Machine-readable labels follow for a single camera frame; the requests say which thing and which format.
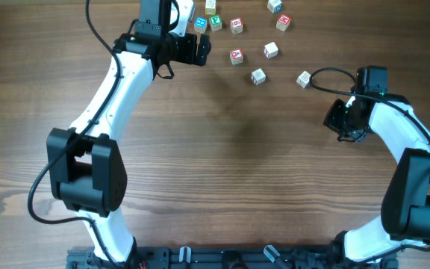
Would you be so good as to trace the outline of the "plain red trimmed block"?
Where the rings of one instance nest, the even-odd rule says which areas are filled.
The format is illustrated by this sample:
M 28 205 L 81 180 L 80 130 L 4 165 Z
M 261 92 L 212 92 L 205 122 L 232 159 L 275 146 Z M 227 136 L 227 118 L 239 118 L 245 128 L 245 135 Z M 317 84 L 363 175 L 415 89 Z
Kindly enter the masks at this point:
M 267 78 L 267 76 L 261 68 L 255 70 L 251 73 L 251 80 L 252 80 L 253 84 L 255 84 L 255 85 L 259 85 L 259 84 L 265 82 L 266 78 Z

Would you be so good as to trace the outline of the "red edged plain block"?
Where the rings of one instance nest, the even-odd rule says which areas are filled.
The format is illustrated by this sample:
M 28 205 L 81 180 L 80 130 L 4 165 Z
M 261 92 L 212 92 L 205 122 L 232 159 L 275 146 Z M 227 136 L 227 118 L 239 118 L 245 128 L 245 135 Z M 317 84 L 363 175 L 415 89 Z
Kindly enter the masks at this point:
M 279 49 L 275 42 L 268 43 L 264 46 L 264 54 L 267 58 L 275 57 L 279 52 Z

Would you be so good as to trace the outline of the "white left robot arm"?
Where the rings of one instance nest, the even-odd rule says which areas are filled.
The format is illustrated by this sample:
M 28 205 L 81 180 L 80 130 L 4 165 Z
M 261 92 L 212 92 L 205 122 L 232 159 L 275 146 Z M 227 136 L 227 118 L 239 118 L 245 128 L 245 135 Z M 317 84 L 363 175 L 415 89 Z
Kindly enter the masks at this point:
M 142 1 L 138 18 L 108 51 L 110 69 L 84 112 L 68 129 L 52 129 L 47 141 L 52 195 L 86 223 L 93 250 L 68 268 L 145 268 L 147 261 L 128 231 L 121 204 L 128 176 L 119 140 L 139 98 L 162 66 L 204 66 L 210 37 L 186 32 L 193 1 Z

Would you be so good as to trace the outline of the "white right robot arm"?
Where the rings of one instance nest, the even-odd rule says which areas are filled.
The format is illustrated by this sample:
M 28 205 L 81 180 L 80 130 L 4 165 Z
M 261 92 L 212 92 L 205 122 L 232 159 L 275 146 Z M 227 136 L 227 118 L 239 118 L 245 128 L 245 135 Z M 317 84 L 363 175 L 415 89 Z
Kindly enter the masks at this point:
M 387 256 L 414 249 L 430 252 L 430 132 L 411 103 L 387 88 L 387 70 L 367 66 L 350 77 L 348 102 L 338 99 L 324 124 L 340 142 L 378 135 L 397 167 L 384 195 L 381 213 L 363 226 L 341 232 L 330 247 L 332 263 L 346 267 L 378 265 Z

